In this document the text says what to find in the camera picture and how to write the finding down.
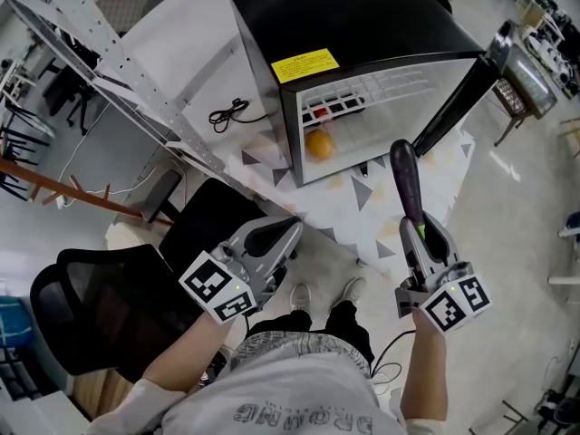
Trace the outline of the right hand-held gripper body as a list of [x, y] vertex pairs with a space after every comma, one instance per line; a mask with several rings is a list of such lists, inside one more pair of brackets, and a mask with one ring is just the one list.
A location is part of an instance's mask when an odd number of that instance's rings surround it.
[[421, 310], [441, 333], [459, 329], [491, 306], [490, 293], [470, 262], [459, 261], [428, 275], [406, 279], [395, 289], [400, 318]]

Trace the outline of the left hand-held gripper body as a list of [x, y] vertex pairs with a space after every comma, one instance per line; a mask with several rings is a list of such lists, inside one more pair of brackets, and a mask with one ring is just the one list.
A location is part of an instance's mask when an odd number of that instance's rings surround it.
[[253, 256], [242, 242], [202, 251], [181, 275], [185, 292], [217, 323], [261, 311], [287, 273], [290, 253], [273, 249]]

